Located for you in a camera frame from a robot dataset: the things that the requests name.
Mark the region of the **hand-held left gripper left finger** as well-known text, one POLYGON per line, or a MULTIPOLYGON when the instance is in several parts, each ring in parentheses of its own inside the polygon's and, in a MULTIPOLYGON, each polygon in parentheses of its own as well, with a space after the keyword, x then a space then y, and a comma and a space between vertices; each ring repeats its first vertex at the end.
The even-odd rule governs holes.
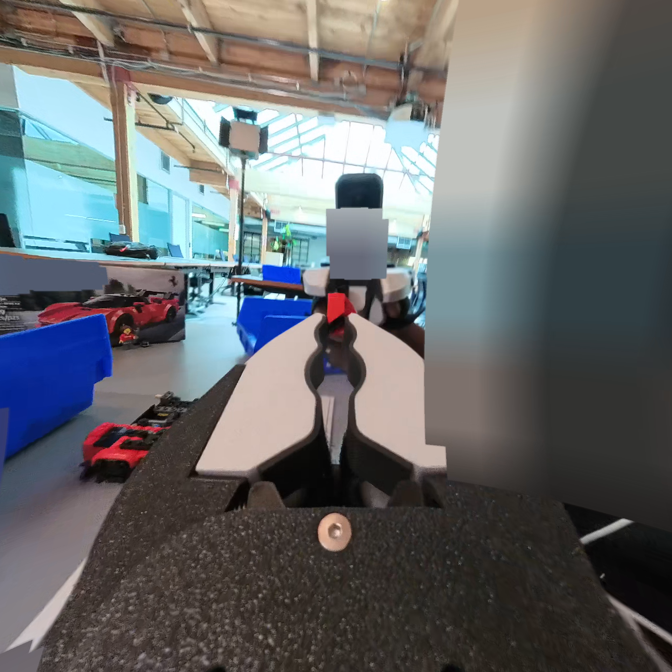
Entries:
POLYGON ((310 439, 319 412, 308 366, 323 322, 321 314, 307 317, 247 361, 196 463, 198 476, 256 478, 310 439))

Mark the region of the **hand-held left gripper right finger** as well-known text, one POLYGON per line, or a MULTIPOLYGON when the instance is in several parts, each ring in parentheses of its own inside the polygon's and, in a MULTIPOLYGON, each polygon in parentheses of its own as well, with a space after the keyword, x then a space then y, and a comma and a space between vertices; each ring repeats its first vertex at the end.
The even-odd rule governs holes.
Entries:
POLYGON ((391 333, 352 314, 348 349, 348 427, 343 444, 359 479, 446 475, 446 449, 425 441, 425 365, 391 333))

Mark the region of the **red lego assembly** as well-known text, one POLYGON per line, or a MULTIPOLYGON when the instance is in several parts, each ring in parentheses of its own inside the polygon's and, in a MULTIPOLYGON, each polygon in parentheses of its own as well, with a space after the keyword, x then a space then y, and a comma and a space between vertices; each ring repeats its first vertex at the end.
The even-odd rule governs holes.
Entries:
POLYGON ((340 292, 327 294, 327 334, 330 340, 334 342, 343 340, 346 318, 350 315, 357 315, 357 310, 346 294, 340 292))

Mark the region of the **lego set box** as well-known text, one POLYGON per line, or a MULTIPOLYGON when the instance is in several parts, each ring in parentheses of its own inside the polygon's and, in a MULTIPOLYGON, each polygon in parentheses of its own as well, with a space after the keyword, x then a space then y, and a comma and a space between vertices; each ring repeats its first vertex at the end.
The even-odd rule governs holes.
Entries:
POLYGON ((113 348, 172 343, 186 338, 186 311, 184 273, 108 267, 107 281, 99 289, 2 296, 1 334, 102 315, 113 348))

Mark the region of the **partly built lego car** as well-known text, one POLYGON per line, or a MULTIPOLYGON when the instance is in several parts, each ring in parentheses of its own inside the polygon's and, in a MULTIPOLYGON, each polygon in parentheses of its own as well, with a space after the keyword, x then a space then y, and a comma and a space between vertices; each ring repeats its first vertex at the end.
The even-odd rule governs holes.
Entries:
POLYGON ((132 423, 98 425, 83 442, 80 479, 124 483, 159 438, 195 403, 165 392, 156 395, 155 403, 132 423))

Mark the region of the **person's right hand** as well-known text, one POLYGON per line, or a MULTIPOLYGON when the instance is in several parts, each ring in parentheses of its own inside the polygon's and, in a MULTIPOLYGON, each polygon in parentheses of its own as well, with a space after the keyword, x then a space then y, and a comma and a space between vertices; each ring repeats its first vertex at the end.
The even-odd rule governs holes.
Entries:
POLYGON ((425 358, 425 330, 411 320, 413 315, 403 315, 400 304, 384 306, 385 318, 381 328, 425 358))

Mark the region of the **wooden edge table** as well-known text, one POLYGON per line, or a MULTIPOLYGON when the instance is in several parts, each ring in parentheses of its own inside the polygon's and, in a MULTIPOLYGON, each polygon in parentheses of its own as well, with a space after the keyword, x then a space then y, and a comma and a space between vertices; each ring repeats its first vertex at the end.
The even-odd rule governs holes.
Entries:
POLYGON ((301 283, 286 283, 281 281, 264 280, 261 276, 255 275, 232 275, 229 278, 231 284, 242 284, 249 287, 258 288, 270 293, 304 293, 304 287, 301 283))

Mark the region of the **black light stand pole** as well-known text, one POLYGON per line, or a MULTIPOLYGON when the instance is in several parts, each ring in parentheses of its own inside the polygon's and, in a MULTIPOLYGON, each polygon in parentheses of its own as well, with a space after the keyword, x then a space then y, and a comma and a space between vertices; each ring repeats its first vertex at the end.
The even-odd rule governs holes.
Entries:
POLYGON ((242 156, 240 160, 240 180, 239 180, 239 197, 238 197, 238 263, 237 274, 240 275, 243 266, 243 246, 244 246, 244 225, 245 225, 245 175, 247 167, 247 157, 242 156))

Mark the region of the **black task stool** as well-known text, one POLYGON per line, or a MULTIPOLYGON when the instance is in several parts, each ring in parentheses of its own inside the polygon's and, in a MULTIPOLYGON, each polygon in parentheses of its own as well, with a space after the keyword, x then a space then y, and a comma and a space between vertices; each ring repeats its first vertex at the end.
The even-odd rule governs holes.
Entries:
POLYGON ((209 267, 189 270, 185 282, 186 315, 199 316, 213 303, 214 272, 209 267))

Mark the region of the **studio light panel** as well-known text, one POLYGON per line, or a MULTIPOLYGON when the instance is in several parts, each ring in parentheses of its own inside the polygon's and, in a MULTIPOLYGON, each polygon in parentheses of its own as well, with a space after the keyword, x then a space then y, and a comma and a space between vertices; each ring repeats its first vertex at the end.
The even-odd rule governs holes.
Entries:
POLYGON ((256 160, 268 152, 269 131, 257 123, 258 112, 246 107, 233 107, 233 118, 220 119, 218 144, 240 158, 256 160))

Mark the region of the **long white office table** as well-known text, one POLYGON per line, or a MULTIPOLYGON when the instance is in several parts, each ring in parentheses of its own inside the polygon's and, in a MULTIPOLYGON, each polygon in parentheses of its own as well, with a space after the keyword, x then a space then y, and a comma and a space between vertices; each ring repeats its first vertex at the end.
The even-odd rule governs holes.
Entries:
POLYGON ((97 253, 80 253, 76 251, 45 251, 20 248, 1 248, 2 255, 21 256, 32 259, 62 259, 67 261, 88 261, 97 262, 109 266, 123 267, 155 267, 164 270, 170 269, 209 269, 215 272, 222 272, 237 267, 236 262, 221 261, 213 259, 185 259, 178 257, 159 257, 158 259, 135 259, 128 257, 117 257, 113 255, 97 253))

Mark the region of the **black bag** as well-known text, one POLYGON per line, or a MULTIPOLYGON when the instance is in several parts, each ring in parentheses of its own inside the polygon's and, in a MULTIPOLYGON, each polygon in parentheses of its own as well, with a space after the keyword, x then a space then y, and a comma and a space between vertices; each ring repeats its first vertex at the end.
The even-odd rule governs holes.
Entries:
POLYGON ((132 259, 158 259, 157 248, 130 240, 112 241, 104 248, 105 255, 132 259))

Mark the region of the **large blue divided bin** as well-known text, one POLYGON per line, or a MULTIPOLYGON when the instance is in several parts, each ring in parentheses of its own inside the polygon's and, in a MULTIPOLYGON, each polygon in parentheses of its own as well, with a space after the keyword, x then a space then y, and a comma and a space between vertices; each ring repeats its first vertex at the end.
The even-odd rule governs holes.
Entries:
POLYGON ((1 336, 1 433, 9 458, 93 403, 113 373, 103 315, 1 336))

